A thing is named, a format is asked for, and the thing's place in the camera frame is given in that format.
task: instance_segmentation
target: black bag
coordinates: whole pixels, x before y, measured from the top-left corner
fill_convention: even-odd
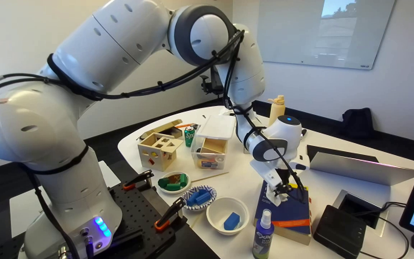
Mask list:
[[[372,138],[374,129],[370,108],[347,110],[343,114],[341,134],[352,138]]]

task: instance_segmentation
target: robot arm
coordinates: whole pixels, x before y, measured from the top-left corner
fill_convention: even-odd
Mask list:
[[[258,44],[248,28],[233,25],[213,6],[194,5],[174,11],[166,9],[160,0],[112,0],[51,56],[51,64],[67,80],[58,83],[60,76],[46,64],[34,82],[0,92],[0,159],[23,163],[37,174],[51,200],[51,213],[71,237],[79,257],[86,258],[81,231],[89,230],[93,242],[102,243],[94,250],[99,254],[110,246],[122,211],[107,190],[94,151],[77,131],[77,120],[96,99],[75,93],[66,81],[105,95],[156,51],[171,51],[179,59],[200,66],[212,57],[212,51],[229,44],[237,30],[245,33],[236,60],[216,65],[223,84],[229,85],[226,95],[237,113],[237,136],[261,164],[286,167],[276,160],[296,156],[301,125],[278,120],[260,131],[260,122],[251,109],[252,101],[265,89]],[[228,77],[231,62],[235,62],[235,69]],[[45,84],[46,78],[59,85]],[[79,154],[82,159],[72,165]],[[276,193],[283,192],[288,183],[288,176],[281,179],[282,174],[277,172],[262,177]],[[107,234],[97,228],[97,217],[109,227]],[[19,258],[46,258],[63,242],[64,237],[43,213],[27,229]]]

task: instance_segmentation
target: whiteboard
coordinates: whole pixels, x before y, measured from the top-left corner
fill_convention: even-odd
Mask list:
[[[260,0],[264,61],[372,69],[395,0]]]

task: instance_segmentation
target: bowl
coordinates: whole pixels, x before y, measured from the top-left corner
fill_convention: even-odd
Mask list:
[[[208,202],[206,202],[206,203],[204,203],[200,206],[199,205],[194,205],[194,206],[185,205],[184,208],[186,208],[188,210],[192,210],[192,211],[205,210],[217,198],[217,191],[213,187],[210,187],[208,185],[200,185],[200,186],[192,187],[191,189],[189,189],[187,192],[185,192],[183,194],[182,198],[183,198],[184,202],[188,203],[189,197],[191,197],[191,195],[193,195],[193,193],[199,192],[199,190],[207,190],[210,193],[210,195],[212,196],[212,198]]]
[[[227,231],[223,224],[231,213],[239,215],[240,221],[234,230]],[[221,197],[207,208],[207,220],[220,234],[232,236],[247,226],[249,220],[248,208],[240,200],[231,197]]]
[[[172,175],[181,175],[181,174],[184,174],[184,173],[183,172],[170,172],[170,173],[164,175],[162,178],[166,178],[166,177],[169,177],[169,176],[172,176]],[[186,186],[181,188],[180,190],[168,191],[168,190],[162,188],[161,186],[159,186],[159,189],[161,190],[161,192],[166,193],[166,194],[180,194],[182,192],[185,192],[189,188],[189,186],[191,185],[191,178],[189,178],[189,175],[187,175],[187,174],[185,174],[185,175],[188,178],[188,184],[186,184]]]

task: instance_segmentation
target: blue led light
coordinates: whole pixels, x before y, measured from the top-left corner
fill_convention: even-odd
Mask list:
[[[100,225],[100,229],[101,229],[102,231],[105,231],[105,230],[107,230],[107,229],[108,229],[108,227],[106,226],[106,224],[105,224],[105,223],[103,223],[102,225]]]
[[[111,235],[111,231],[107,230],[107,231],[103,232],[103,234],[105,235],[105,237],[109,237]]]
[[[98,217],[95,219],[95,223],[97,223],[98,225],[103,224],[103,219],[101,217]]]

